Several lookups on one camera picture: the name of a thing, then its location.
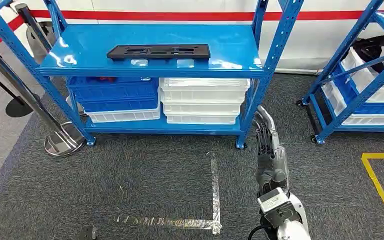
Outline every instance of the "black plastic tray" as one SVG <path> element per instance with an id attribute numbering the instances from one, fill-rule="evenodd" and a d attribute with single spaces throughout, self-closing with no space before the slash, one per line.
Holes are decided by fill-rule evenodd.
<path id="1" fill-rule="evenodd" d="M 209 59 L 208 44 L 117 45 L 106 56 L 123 59 Z"/>

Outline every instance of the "black cable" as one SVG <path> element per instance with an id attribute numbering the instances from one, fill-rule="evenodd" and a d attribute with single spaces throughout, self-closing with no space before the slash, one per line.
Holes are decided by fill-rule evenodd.
<path id="1" fill-rule="evenodd" d="M 21 101 L 12 91 L 10 91 L 1 81 L 0 81 L 0 87 L 9 94 L 13 99 L 15 99 L 21 106 L 24 106 L 24 102 Z"/>
<path id="2" fill-rule="evenodd" d="M 251 240 L 253 238 L 253 235 L 258 231 L 258 230 L 261 230 L 261 229 L 264 229 L 265 226 L 263 225 L 259 225 L 257 226 L 256 228 L 254 228 L 248 235 L 248 240 Z"/>

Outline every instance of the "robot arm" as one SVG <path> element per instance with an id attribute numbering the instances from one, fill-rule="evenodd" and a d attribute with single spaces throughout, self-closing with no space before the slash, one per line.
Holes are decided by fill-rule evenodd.
<path id="1" fill-rule="evenodd" d="M 253 125 L 258 145 L 256 180 L 261 220 L 248 240 L 259 229 L 264 229 L 270 240 L 310 240 L 303 204 L 289 191 L 285 148 L 280 145 L 272 117 L 262 106 L 254 114 Z"/>

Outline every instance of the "silver tape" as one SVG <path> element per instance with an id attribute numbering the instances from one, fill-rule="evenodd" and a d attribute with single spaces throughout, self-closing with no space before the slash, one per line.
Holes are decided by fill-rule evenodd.
<path id="1" fill-rule="evenodd" d="M 117 223 L 128 225 L 144 225 L 144 226 L 161 226 L 175 227 L 182 229 L 200 229 L 212 230 L 212 234 L 220 234 L 222 224 L 220 223 L 220 187 L 219 187 L 219 170 L 218 163 L 214 153 L 207 152 L 206 155 L 211 156 L 211 173 L 212 173 L 212 220 L 204 219 L 171 219 L 165 217 L 137 217 L 137 216 L 121 216 L 115 220 Z"/>
<path id="2" fill-rule="evenodd" d="M 220 234 L 222 224 L 220 223 L 220 187 L 219 187 L 219 168 L 216 155 L 211 156 L 212 173 L 212 234 Z"/>

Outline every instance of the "stanchion base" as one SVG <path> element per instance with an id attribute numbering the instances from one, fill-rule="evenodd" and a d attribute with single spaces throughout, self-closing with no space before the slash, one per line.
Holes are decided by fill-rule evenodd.
<path id="1" fill-rule="evenodd" d="M 6 105 L 6 115 L 11 118 L 21 118 L 33 112 L 33 109 L 20 96 L 18 96 L 17 99 L 24 103 L 24 105 L 21 105 L 16 99 L 12 99 L 8 105 Z"/>
<path id="2" fill-rule="evenodd" d="M 55 132 L 46 137 L 44 147 L 45 151 L 52 156 L 67 157 L 81 149 L 85 145 L 86 139 L 70 121 L 61 124 L 61 127 L 77 143 L 77 147 L 69 147 L 70 145 Z"/>

